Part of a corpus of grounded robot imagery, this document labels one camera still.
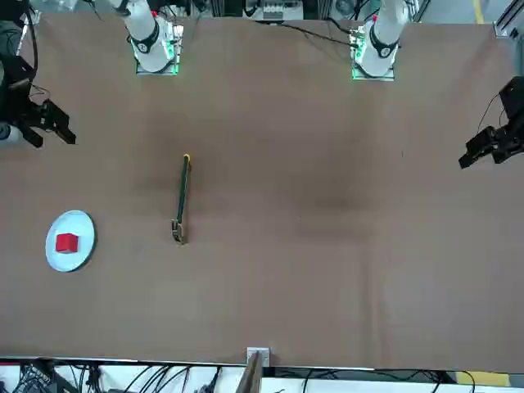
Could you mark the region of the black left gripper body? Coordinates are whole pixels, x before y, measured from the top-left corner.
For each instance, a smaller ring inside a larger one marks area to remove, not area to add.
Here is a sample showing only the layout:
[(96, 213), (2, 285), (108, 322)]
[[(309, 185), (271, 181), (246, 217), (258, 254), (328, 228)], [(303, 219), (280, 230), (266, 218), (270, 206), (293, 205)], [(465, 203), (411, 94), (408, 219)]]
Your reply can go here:
[(523, 112), (523, 89), (523, 77), (514, 76), (499, 91), (499, 97), (508, 121), (512, 121)]

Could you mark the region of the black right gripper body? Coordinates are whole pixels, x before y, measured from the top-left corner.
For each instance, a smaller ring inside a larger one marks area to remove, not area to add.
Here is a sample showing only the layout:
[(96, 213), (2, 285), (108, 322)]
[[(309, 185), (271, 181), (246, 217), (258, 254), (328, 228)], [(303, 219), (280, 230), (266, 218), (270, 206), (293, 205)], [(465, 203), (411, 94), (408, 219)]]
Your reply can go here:
[(30, 106), (36, 72), (21, 56), (1, 55), (1, 121), (16, 122)]

